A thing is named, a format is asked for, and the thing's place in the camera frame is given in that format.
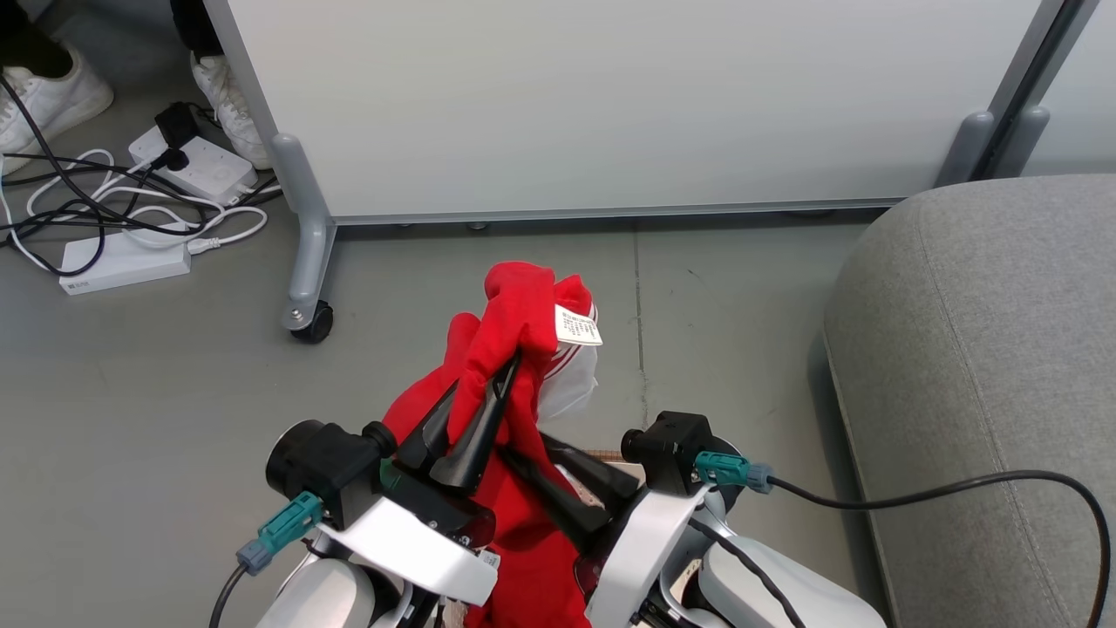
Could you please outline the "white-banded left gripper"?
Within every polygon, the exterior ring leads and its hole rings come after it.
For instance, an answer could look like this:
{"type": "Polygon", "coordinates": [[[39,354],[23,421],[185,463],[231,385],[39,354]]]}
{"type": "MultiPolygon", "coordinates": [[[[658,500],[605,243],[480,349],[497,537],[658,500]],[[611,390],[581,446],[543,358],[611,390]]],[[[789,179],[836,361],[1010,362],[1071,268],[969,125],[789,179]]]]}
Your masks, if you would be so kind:
{"type": "Polygon", "coordinates": [[[485,400],[446,454],[458,388],[453,381],[402,441],[396,450],[398,465],[383,462],[379,491],[363,514],[340,531],[319,523],[324,535],[371,567],[423,590],[461,603],[485,603],[497,582],[497,568],[479,551],[493,541],[497,516],[491,509],[451,492],[480,487],[520,363],[521,354],[514,352],[487,381],[485,400]],[[405,468],[430,473],[437,485],[405,468]]]}

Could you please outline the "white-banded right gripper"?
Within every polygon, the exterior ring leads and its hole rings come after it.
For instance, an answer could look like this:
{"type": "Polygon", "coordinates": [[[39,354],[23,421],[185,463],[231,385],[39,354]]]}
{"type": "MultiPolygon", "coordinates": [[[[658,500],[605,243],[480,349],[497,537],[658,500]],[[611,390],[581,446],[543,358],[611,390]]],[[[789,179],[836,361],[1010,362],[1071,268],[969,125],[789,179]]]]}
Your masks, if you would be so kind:
{"type": "MultiPolygon", "coordinates": [[[[541,501],[554,526],[577,552],[591,553],[609,526],[610,515],[624,512],[642,495],[642,481],[562,439],[545,433],[541,438],[561,482],[551,481],[514,450],[503,447],[500,457],[541,501]]],[[[691,573],[690,567],[711,545],[689,526],[695,510],[704,505],[708,490],[702,486],[690,497],[650,492],[631,510],[587,603],[586,617],[594,627],[627,627],[647,597],[654,603],[661,600],[666,619],[674,624],[698,624],[698,617],[685,610],[672,588],[691,573]]]]}

